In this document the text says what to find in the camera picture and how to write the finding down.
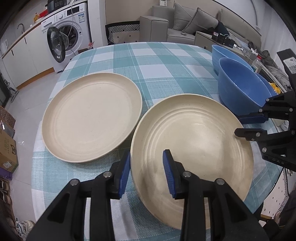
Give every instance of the blue gripper pad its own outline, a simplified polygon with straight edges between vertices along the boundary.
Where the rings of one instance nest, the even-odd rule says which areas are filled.
[[[170,194],[172,194],[173,198],[176,197],[176,188],[175,188],[175,180],[172,172],[172,168],[170,166],[167,154],[163,151],[163,167],[165,169],[165,176],[168,182],[168,189]]]
[[[126,162],[122,171],[122,175],[120,177],[120,181],[119,181],[119,190],[118,190],[118,196],[119,198],[122,197],[122,195],[124,194],[125,190],[126,190],[126,183],[128,181],[128,175],[129,175],[129,171],[131,168],[131,153],[129,152],[127,157],[126,157]]]

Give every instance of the baseboard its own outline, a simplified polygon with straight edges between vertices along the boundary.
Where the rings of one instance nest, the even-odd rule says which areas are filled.
[[[24,88],[25,86],[27,86],[28,84],[34,82],[35,80],[38,80],[38,79],[40,79],[40,78],[42,78],[42,77],[44,77],[44,76],[46,76],[46,75],[48,75],[50,73],[53,73],[53,72],[54,72],[54,69],[53,68],[47,69],[47,70],[39,73],[38,75],[35,75],[34,77],[28,79],[24,83],[22,83],[21,85],[19,85],[17,87],[17,89],[20,90],[20,89]]]

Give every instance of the tablecloth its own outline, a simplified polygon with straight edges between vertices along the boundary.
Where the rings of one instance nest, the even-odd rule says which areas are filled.
[[[211,53],[198,46],[160,42],[111,45],[75,56],[61,74],[48,102],[70,82],[95,72],[118,73],[134,81],[143,98],[141,117],[155,103],[175,94],[200,94],[220,102]],[[245,127],[276,132],[271,120]],[[32,162],[32,199],[36,219],[71,179],[85,181],[109,170],[113,162],[120,160],[124,150],[130,148],[131,139],[132,136],[129,136],[118,148],[95,161],[67,163],[55,158],[45,148],[40,123]],[[269,194],[281,168],[264,161],[255,142],[251,146],[254,173],[244,203],[254,212]],[[122,199],[112,200],[111,204],[116,240],[179,240],[179,230],[159,222],[142,204],[131,175]],[[89,239],[88,215],[86,212],[85,240]]]

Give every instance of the kitchen counter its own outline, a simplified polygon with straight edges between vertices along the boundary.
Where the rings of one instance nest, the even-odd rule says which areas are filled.
[[[22,39],[24,38],[29,32],[31,32],[34,28],[38,27],[42,21],[46,20],[47,18],[49,18],[50,16],[70,7],[73,3],[73,6],[79,4],[79,3],[82,3],[82,2],[87,2],[87,0],[79,0],[79,1],[76,1],[76,0],[71,0],[70,3],[67,5],[67,6],[64,6],[62,8],[59,8],[58,10],[46,15],[44,18],[42,18],[41,20],[37,20],[37,22],[35,24],[33,24],[31,27],[29,27],[22,35],[20,35],[9,47],[8,49],[4,52],[4,54],[1,56],[1,58],[4,58],[5,55]]]

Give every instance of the blue bowl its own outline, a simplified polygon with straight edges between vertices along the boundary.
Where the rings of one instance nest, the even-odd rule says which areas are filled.
[[[277,93],[275,92],[274,88],[270,85],[270,83],[264,79],[260,74],[255,73],[261,80],[262,82],[265,84],[265,86],[267,87],[268,91],[270,92],[271,96],[276,96]]]
[[[241,64],[247,66],[250,70],[253,71],[252,67],[246,61],[244,61],[241,57],[239,57],[237,54],[219,45],[212,45],[212,63],[213,63],[216,74],[219,75],[219,68],[220,68],[219,59],[225,58],[225,57],[234,59],[237,62],[240,62]]]
[[[236,115],[248,115],[271,97],[265,84],[250,69],[229,58],[219,60],[218,91],[221,100]]]

